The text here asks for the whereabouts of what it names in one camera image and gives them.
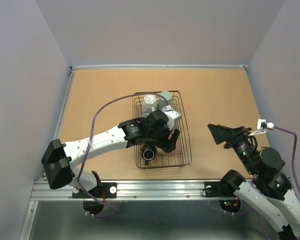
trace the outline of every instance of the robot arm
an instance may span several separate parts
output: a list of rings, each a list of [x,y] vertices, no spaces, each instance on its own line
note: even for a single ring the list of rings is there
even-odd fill
[[[166,153],[176,149],[180,131],[175,123],[181,114],[175,110],[162,112],[156,110],[147,117],[131,119],[120,123],[110,130],[89,138],[71,142],[60,142],[55,139],[48,145],[42,159],[42,165],[51,189],[59,189],[66,185],[79,188],[79,164],[84,160],[87,147],[90,150],[87,160],[117,149],[125,149],[145,142],[161,148]],[[101,181],[96,172],[83,170],[80,184],[87,190],[94,189]]]
[[[256,191],[239,172],[228,171],[220,184],[262,215],[279,235],[289,234],[289,223],[280,210]]]
[[[259,119],[257,131],[253,133],[250,133],[251,128],[244,126],[229,128],[209,124],[208,128],[216,144],[225,142],[225,149],[233,148],[248,173],[257,175],[253,179],[257,189],[282,212],[295,236],[299,237],[300,202],[289,179],[281,172],[285,162],[274,148],[266,147],[258,151],[255,139],[255,145],[252,144],[255,135],[265,134],[274,128],[274,124]]]

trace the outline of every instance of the metal wire rack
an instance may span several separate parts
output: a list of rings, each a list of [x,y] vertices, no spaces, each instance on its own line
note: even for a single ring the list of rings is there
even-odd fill
[[[155,159],[149,161],[148,165],[146,165],[145,160],[141,156],[142,145],[135,145],[135,165],[140,169],[182,167],[185,165],[189,165],[192,162],[189,129],[181,94],[176,90],[172,90],[169,92],[172,94],[172,107],[182,114],[181,119],[176,123],[176,128],[180,130],[180,135],[177,140],[177,143],[180,144],[180,151],[176,156],[167,156],[164,151],[157,148]],[[154,93],[159,94],[161,93],[161,91],[155,91]],[[144,97],[145,95],[139,95],[132,98],[132,111],[134,119],[140,118],[142,116],[142,101]]]

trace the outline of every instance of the wooden tabletop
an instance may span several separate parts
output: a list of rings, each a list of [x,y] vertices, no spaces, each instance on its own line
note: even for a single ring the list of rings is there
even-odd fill
[[[96,111],[113,99],[135,92],[177,90],[182,96],[190,136],[192,163],[183,167],[139,169],[134,148],[90,159],[85,169],[103,180],[220,179],[234,169],[249,178],[232,149],[216,145],[208,124],[256,129],[260,114],[244,69],[79,69],[72,83],[60,132],[62,142],[90,135]],[[94,134],[133,118],[132,100],[123,99],[98,115]],[[269,146],[266,135],[259,146]]]

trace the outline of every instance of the black cable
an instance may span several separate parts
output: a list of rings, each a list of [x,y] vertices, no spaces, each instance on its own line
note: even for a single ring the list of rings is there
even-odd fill
[[[250,143],[254,146],[254,151],[256,152],[258,149],[258,141],[255,136],[250,137]]]
[[[206,191],[206,188],[204,188],[204,189],[202,190],[201,196],[206,198],[207,196],[204,194],[205,191]]]

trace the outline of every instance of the white wall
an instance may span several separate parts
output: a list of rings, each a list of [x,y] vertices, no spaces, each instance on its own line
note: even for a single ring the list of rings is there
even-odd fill
[[[71,66],[248,64],[284,0],[36,0]]]
[[[0,240],[19,238],[69,65],[34,0],[0,0]]]
[[[300,0],[286,0],[248,66],[261,116],[298,134],[296,171],[300,181]],[[271,145],[291,174],[293,136],[272,131]]]

